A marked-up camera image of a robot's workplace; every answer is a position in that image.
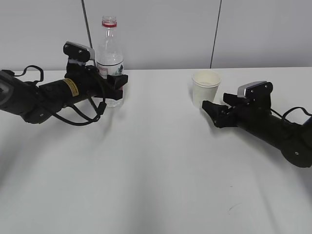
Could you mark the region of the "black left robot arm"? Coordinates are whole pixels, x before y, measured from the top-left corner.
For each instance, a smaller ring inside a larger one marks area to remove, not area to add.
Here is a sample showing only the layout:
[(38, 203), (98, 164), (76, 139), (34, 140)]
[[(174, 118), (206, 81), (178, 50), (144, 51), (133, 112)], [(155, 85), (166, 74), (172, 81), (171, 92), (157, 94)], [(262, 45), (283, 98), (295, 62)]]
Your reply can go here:
[(107, 107), (106, 99), (123, 98), (122, 86), (128, 75), (103, 78), (93, 65), (68, 60), (63, 79), (38, 85), (44, 71), (34, 81), (21, 81), (11, 70), (0, 72), (0, 109), (22, 117), (31, 124), (41, 124), (55, 117), (72, 126), (97, 122)]

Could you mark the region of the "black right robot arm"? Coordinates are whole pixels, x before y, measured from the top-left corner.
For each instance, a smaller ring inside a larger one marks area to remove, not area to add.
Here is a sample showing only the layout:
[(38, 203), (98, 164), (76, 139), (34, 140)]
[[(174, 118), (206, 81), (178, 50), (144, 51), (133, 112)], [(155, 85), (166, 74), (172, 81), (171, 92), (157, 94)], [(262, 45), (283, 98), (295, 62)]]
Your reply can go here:
[(312, 166), (312, 124), (288, 122), (271, 112), (270, 96), (241, 98), (223, 95), (225, 104), (202, 102), (202, 109), (217, 128), (238, 127), (277, 148), (299, 168)]

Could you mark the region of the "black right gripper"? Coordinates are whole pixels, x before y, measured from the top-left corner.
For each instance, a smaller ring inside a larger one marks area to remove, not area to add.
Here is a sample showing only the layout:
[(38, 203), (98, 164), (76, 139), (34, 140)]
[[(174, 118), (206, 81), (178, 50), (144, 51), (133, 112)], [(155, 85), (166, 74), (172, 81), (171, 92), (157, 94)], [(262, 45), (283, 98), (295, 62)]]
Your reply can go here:
[(227, 105), (215, 104), (210, 101), (202, 102), (202, 109), (209, 115), (214, 125), (218, 128), (238, 127), (257, 116), (270, 113), (271, 98), (238, 98), (237, 95), (224, 93), (223, 101)]

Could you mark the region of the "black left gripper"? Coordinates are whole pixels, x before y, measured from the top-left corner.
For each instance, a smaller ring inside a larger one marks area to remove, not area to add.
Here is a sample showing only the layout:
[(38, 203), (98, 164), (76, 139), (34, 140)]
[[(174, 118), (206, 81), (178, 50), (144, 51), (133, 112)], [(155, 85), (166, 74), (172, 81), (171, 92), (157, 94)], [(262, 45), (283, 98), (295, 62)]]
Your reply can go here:
[(123, 98), (123, 91), (119, 90), (128, 82), (128, 75), (118, 76), (107, 75), (107, 82), (115, 90), (105, 91), (103, 79), (99, 77), (97, 69), (85, 62), (69, 59), (66, 65), (64, 82), (68, 86), (71, 97), (85, 100), (88, 97), (120, 100)]

